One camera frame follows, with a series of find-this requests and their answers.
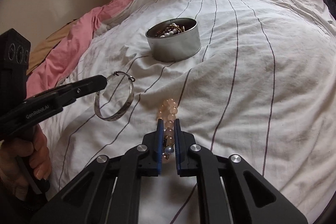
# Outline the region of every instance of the pearl bracelet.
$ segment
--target pearl bracelet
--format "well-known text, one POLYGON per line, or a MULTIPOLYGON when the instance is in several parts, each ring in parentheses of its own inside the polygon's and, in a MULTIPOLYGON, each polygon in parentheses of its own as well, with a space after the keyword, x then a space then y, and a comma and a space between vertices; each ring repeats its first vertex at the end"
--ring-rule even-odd
POLYGON ((165 135, 163 139, 162 155, 165 159, 174 153, 174 121, 177 114, 177 103, 174 99, 164 100, 163 105, 159 108, 157 119, 164 121, 165 135))

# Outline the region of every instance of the handle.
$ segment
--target handle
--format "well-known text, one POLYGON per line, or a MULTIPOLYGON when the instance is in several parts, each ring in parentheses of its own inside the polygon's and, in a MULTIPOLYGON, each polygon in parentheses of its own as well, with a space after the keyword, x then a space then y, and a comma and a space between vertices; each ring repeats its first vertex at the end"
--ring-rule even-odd
MULTIPOLYGON (((20 135, 20 138, 26 141, 33 141, 35 133, 35 127, 31 127, 23 134, 20 135)), ((34 170, 29 165, 29 158, 28 157, 16 157, 17 164, 19 165, 22 173, 26 177, 27 181, 29 182, 31 188, 33 189, 35 194, 44 194, 50 188, 50 183, 48 180, 41 179, 38 180, 34 176, 34 170)))

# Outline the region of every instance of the human hand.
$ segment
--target human hand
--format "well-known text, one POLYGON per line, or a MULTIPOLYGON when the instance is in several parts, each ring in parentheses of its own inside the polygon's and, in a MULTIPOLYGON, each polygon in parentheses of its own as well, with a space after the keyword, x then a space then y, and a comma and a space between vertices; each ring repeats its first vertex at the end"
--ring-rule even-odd
POLYGON ((39 125, 35 127, 33 142, 15 138, 9 142, 3 142, 0 147, 0 178, 13 195, 20 200, 25 200, 29 183, 16 162, 16 156, 30 156, 29 164, 34 169, 34 176, 38 180, 49 177, 51 161, 47 138, 39 125))

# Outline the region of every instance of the camera lens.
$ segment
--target camera lens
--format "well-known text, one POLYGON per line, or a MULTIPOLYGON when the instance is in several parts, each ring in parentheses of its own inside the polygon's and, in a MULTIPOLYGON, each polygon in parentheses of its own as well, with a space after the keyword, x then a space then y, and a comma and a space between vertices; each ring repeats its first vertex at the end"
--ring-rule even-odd
POLYGON ((23 59, 23 47, 19 46, 16 54, 16 61, 20 64, 23 59))
POLYGON ((24 56, 25 63, 28 62, 28 57, 29 57, 29 53, 28 53, 28 51, 25 51, 25 56, 24 56))
POLYGON ((15 55, 15 45, 14 45, 14 44, 11 44, 11 45, 9 46, 9 50, 8 50, 8 57, 9 57, 9 60, 13 60, 14 55, 15 55))

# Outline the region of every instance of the pink blanket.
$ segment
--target pink blanket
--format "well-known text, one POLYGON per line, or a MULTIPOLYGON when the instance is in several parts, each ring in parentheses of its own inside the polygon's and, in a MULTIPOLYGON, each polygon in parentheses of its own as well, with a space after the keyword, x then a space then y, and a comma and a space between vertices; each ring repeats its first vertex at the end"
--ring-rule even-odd
POLYGON ((51 50, 46 60, 29 76, 27 97, 51 89, 59 80, 68 77, 88 49, 101 23, 122 12, 132 1, 112 0, 107 5, 94 8, 83 15, 71 28, 68 36, 51 50))

